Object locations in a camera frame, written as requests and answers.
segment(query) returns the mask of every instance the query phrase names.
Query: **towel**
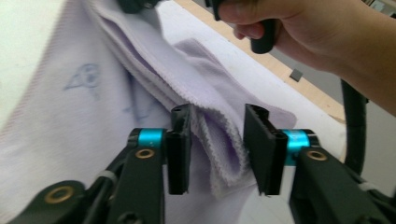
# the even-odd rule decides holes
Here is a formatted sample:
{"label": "towel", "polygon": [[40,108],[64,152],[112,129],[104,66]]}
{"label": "towel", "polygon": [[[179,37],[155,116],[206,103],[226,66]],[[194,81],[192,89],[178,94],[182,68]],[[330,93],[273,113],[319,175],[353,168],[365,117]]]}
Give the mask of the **towel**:
{"label": "towel", "polygon": [[0,132],[0,223],[50,184],[89,186],[133,128],[169,128],[170,109],[186,103],[193,105],[190,193],[166,195],[166,221],[236,223],[254,188],[244,104],[269,109],[278,128],[296,118],[250,95],[199,42],[167,44],[155,10],[125,15],[112,0],[67,1]]}

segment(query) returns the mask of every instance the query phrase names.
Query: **black handle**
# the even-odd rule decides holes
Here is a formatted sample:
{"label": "black handle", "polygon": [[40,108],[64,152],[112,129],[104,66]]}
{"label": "black handle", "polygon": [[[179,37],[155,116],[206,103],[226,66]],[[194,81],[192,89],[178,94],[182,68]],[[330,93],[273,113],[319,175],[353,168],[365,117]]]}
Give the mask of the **black handle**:
{"label": "black handle", "polygon": [[257,54],[264,54],[271,51],[275,43],[275,19],[262,21],[264,26],[264,36],[260,39],[251,39],[251,50]]}

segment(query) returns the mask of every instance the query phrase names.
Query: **human arm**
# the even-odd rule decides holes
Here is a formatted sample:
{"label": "human arm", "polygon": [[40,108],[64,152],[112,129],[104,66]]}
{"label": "human arm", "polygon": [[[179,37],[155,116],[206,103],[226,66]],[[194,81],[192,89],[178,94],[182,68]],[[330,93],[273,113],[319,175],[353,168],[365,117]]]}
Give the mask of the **human arm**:
{"label": "human arm", "polygon": [[258,21],[278,19],[278,49],[336,74],[396,115],[396,20],[359,0],[226,1],[219,14],[222,20],[237,24],[239,38],[258,38],[264,33]]}

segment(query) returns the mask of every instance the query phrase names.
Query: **lavender cloth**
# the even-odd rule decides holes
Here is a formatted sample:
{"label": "lavender cloth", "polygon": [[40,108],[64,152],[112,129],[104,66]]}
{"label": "lavender cloth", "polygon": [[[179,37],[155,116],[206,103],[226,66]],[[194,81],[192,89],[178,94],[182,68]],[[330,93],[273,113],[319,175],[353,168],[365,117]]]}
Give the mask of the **lavender cloth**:
{"label": "lavender cloth", "polygon": [[116,1],[87,3],[67,1],[0,132],[0,223],[52,183],[90,185],[132,128],[169,127],[169,110],[185,103],[194,105],[191,187],[166,196],[167,223],[235,223],[254,183],[241,140],[244,104],[270,109],[279,128],[295,117],[248,94],[198,42],[169,46],[154,10],[124,15]]}

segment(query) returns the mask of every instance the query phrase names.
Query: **black cable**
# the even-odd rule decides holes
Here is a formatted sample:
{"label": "black cable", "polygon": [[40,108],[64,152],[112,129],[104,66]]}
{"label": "black cable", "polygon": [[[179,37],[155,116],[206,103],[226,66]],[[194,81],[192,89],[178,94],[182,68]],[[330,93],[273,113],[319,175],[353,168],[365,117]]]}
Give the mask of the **black cable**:
{"label": "black cable", "polygon": [[361,175],[366,148],[367,99],[341,80],[344,110],[346,114],[346,161],[345,165]]}

